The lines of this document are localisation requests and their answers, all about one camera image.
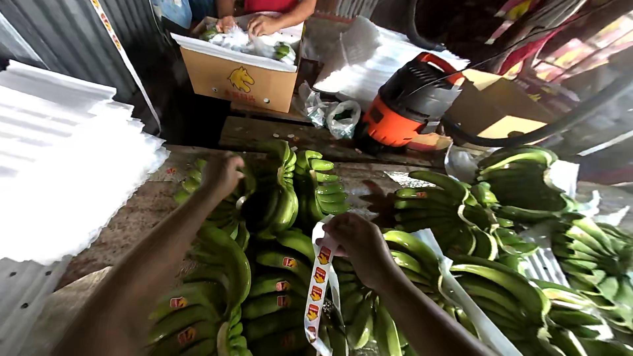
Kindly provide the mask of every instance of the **hand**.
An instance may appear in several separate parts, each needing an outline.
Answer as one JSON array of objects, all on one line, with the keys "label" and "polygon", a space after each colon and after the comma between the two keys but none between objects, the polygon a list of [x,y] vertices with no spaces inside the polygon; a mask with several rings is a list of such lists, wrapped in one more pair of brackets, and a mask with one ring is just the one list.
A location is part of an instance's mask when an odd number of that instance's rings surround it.
[{"label": "hand", "polygon": [[223,157],[213,157],[204,166],[201,189],[213,191],[221,199],[235,190],[244,174],[237,169],[244,166],[242,157],[226,152]]},{"label": "hand", "polygon": [[272,35],[281,30],[281,26],[281,21],[278,18],[259,15],[248,21],[248,33],[255,36]]},{"label": "hand", "polygon": [[381,290],[394,273],[400,272],[378,226],[360,215],[336,215],[323,230],[341,244],[343,254],[348,256],[365,286]]},{"label": "hand", "polygon": [[220,32],[226,32],[233,26],[235,26],[235,18],[233,16],[225,16],[215,24],[215,28]]}]

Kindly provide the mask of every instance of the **cardboard box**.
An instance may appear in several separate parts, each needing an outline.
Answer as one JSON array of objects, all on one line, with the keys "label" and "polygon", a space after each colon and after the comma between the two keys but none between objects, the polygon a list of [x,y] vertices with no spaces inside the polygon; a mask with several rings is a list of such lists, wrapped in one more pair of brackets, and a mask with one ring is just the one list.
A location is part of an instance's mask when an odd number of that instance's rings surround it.
[{"label": "cardboard box", "polygon": [[556,121],[545,107],[500,75],[468,69],[461,94],[446,112],[469,134],[506,138],[531,132]]},{"label": "cardboard box", "polygon": [[[215,19],[205,18],[191,32],[191,37],[197,38],[206,30],[206,25],[210,22],[215,22]],[[253,64],[256,63],[256,58],[251,58],[251,63],[244,63],[200,53],[182,46],[180,52],[196,94],[284,113],[290,110],[297,70],[283,72],[262,68]],[[255,57],[250,54],[243,54],[243,56]],[[260,58],[262,61],[269,61],[268,58]]]}]

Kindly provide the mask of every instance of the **label strip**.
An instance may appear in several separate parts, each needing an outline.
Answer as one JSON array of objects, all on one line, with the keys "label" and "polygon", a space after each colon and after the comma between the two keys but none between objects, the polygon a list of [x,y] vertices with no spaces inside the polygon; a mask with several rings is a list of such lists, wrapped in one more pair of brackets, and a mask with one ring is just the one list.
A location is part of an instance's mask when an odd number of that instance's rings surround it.
[{"label": "label strip", "polygon": [[306,310],[303,317],[303,326],[306,332],[306,338],[310,344],[316,349],[318,355],[331,356],[332,350],[319,338],[318,328],[321,321],[321,313],[323,309],[323,299],[325,298],[325,290],[329,283],[332,289],[333,303],[337,312],[341,313],[341,301],[339,298],[339,283],[332,259],[339,245],[334,239],[323,239],[322,246],[318,246],[317,239],[324,238],[325,232],[323,225],[334,217],[329,215],[320,222],[312,230],[312,247],[315,251],[315,261],[312,267],[312,275],[310,278],[310,287],[308,288],[308,299],[306,301]]},{"label": "label strip", "polygon": [[121,42],[118,40],[118,37],[116,36],[115,31],[112,29],[112,25],[110,24],[110,21],[108,20],[108,17],[106,16],[106,13],[103,11],[103,8],[101,7],[101,4],[99,3],[99,0],[91,0],[91,3],[92,3],[92,7],[94,8],[94,11],[97,13],[97,16],[99,17],[99,19],[101,20],[101,23],[103,24],[103,27],[106,29],[106,31],[108,31],[108,35],[110,35],[110,39],[112,40],[112,43],[115,44],[115,47],[118,50],[119,55],[121,56],[121,59],[123,60],[123,63],[125,64],[125,67],[132,75],[132,78],[134,79],[134,82],[136,83],[136,85],[139,86],[139,89],[141,90],[141,94],[143,94],[143,98],[145,98],[145,102],[149,106],[149,111],[151,111],[152,116],[154,117],[154,120],[156,120],[156,124],[158,124],[157,136],[159,136],[161,134],[160,119],[158,118],[158,114],[156,113],[156,110],[154,109],[154,105],[152,105],[151,100],[149,100],[149,96],[147,96],[147,92],[145,91],[145,87],[143,86],[143,83],[141,82],[141,78],[139,78],[139,75],[136,74],[136,70],[134,69],[132,62],[130,62],[130,58],[127,57],[127,54],[125,53],[125,50],[123,49],[123,46],[121,46]]}]

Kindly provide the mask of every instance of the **black hose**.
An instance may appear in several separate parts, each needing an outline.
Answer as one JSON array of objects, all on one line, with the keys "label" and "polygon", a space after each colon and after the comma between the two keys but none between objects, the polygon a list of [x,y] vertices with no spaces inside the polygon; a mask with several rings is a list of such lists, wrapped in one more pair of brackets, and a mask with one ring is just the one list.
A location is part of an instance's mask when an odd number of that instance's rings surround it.
[{"label": "black hose", "polygon": [[422,48],[428,49],[429,51],[437,51],[441,52],[446,49],[446,47],[442,44],[435,43],[430,41],[418,33],[418,28],[415,25],[415,12],[418,7],[418,2],[422,3],[424,0],[410,0],[409,1],[409,13],[406,23],[406,36],[409,38],[409,41],[414,45]]},{"label": "black hose", "polygon": [[545,125],[532,132],[522,134],[516,137],[508,137],[504,139],[487,139],[484,137],[473,136],[463,132],[461,128],[449,118],[444,117],[442,122],[446,129],[446,134],[456,136],[469,143],[484,147],[512,147],[521,144],[538,141],[553,134],[557,134],[564,130],[568,130],[588,118],[597,114],[604,105],[611,103],[624,94],[633,89],[633,72],[623,74],[620,78],[614,80],[611,84],[604,87],[596,95],[581,102],[574,109],[570,110],[565,116],[558,119],[552,124]]}]

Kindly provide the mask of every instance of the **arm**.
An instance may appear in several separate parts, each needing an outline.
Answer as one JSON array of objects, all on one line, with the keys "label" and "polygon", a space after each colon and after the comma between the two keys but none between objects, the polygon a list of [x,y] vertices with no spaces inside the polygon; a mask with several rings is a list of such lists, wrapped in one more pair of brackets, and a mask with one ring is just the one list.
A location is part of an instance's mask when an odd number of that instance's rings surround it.
[{"label": "arm", "polygon": [[218,23],[215,27],[220,32],[225,32],[235,25],[235,0],[216,0],[218,7]]},{"label": "arm", "polygon": [[255,36],[270,35],[304,22],[315,12],[317,0],[301,0],[292,11],[280,15],[279,17],[269,17],[265,15],[256,16],[248,23],[248,32]]},{"label": "arm", "polygon": [[173,283],[196,231],[243,176],[242,158],[208,162],[200,188],[160,222],[86,302],[57,345],[55,355],[137,355],[144,346],[147,316]]},{"label": "arm", "polygon": [[345,213],[323,229],[343,246],[361,282],[378,293],[418,355],[496,355],[409,281],[375,224]]}]

